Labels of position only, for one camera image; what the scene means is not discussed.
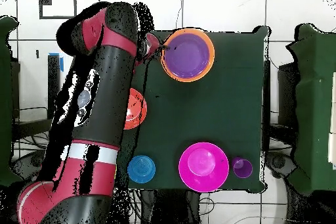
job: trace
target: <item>tile grout line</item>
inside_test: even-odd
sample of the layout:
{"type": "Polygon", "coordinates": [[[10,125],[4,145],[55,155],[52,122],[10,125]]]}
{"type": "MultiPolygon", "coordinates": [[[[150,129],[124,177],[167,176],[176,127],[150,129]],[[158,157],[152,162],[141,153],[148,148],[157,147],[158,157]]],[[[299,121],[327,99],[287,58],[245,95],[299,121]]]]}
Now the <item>tile grout line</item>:
{"type": "MultiPolygon", "coordinates": [[[[267,0],[265,0],[265,26],[267,23],[267,0]]],[[[261,216],[263,215],[263,194],[260,193],[260,221],[259,224],[261,224],[261,216]]]]}
{"type": "Polygon", "coordinates": [[[267,0],[265,0],[265,26],[267,22],[267,0]]]}
{"type": "Polygon", "coordinates": [[[57,41],[57,39],[9,39],[9,41],[57,41]]]}
{"type": "MultiPolygon", "coordinates": [[[[16,21],[18,22],[18,0],[16,0],[16,21]]],[[[18,27],[16,27],[16,58],[18,59],[18,27]]],[[[18,122],[20,123],[20,111],[18,113],[18,122]]],[[[21,158],[21,143],[20,140],[18,141],[18,158],[21,158]]]]}

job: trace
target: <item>cup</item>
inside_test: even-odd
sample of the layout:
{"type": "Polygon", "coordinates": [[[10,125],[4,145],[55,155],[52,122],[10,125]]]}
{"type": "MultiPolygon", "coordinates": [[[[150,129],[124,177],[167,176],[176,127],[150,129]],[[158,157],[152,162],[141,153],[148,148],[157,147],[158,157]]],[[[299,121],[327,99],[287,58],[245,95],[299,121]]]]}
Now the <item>cup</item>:
{"type": "Polygon", "coordinates": [[[253,171],[251,162],[244,158],[234,158],[232,160],[232,167],[234,168],[234,174],[240,179],[248,178],[253,171]]]}

